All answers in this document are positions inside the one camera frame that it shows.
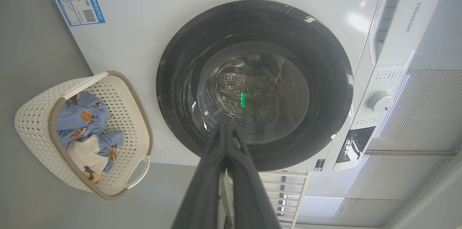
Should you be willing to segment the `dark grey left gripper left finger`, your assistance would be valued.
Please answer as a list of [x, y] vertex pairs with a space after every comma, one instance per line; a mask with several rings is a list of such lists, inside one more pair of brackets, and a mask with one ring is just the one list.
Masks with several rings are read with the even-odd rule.
[[172, 229], [216, 229], [220, 182], [226, 170], [226, 124], [212, 131]]

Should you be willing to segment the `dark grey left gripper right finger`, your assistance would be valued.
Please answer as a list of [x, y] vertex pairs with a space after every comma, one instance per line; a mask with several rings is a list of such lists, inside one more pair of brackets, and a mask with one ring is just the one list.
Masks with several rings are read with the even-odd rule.
[[279, 229], [280, 225], [253, 164], [247, 145], [233, 124], [227, 124], [227, 158], [233, 180], [236, 229]]

